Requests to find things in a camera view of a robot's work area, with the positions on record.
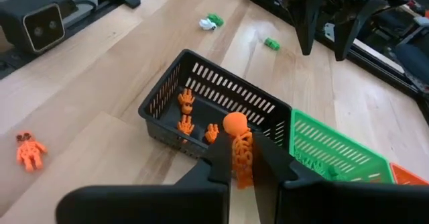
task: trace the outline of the black basket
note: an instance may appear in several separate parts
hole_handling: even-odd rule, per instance
[[[195,96],[190,136],[176,128],[182,118],[178,95],[184,88]],[[246,114],[252,131],[289,149],[292,108],[191,50],[179,54],[139,107],[151,137],[193,158],[207,150],[204,134],[209,123],[217,123],[222,131],[223,118],[234,111]]]

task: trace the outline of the camera lens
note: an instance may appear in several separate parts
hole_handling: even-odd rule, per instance
[[[34,35],[35,35],[35,36],[42,36],[42,34],[43,34],[43,29],[42,29],[42,27],[36,27],[36,28],[34,29]]]
[[[56,22],[55,21],[49,22],[49,28],[51,28],[52,30],[56,29]]]

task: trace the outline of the orange skeleton figure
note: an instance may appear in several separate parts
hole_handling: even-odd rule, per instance
[[[207,127],[207,132],[204,136],[206,136],[206,139],[210,144],[213,144],[216,141],[218,133],[219,128],[217,127],[217,124],[210,123]]]
[[[21,132],[16,135],[16,140],[20,146],[16,153],[18,163],[25,165],[25,170],[28,172],[34,171],[32,160],[37,169],[43,168],[40,152],[47,153],[48,149],[41,143],[37,142],[30,132]]]
[[[189,115],[192,111],[192,104],[195,101],[195,97],[192,96],[192,91],[190,89],[184,89],[183,94],[179,93],[178,100],[182,106],[182,113]]]
[[[190,135],[192,130],[194,130],[195,125],[191,122],[191,116],[182,116],[182,121],[177,123],[177,129],[186,135]]]
[[[225,131],[234,137],[233,170],[237,174],[238,189],[253,186],[253,135],[242,113],[230,113],[223,119]]]

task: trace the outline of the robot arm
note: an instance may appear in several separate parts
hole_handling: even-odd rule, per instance
[[[428,223],[429,189],[329,182],[253,134],[259,219],[274,223]],[[195,167],[165,186],[90,186],[67,194],[57,223],[228,223],[231,139],[221,132]]]

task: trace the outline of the green toy block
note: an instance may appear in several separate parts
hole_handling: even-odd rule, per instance
[[[209,13],[207,15],[207,19],[209,19],[211,22],[215,23],[217,27],[223,25],[223,19],[215,13]]]
[[[275,51],[277,51],[277,50],[280,49],[280,44],[277,41],[275,41],[275,40],[273,40],[271,38],[267,38],[265,40],[264,44],[266,46],[270,47],[271,49],[275,50]]]

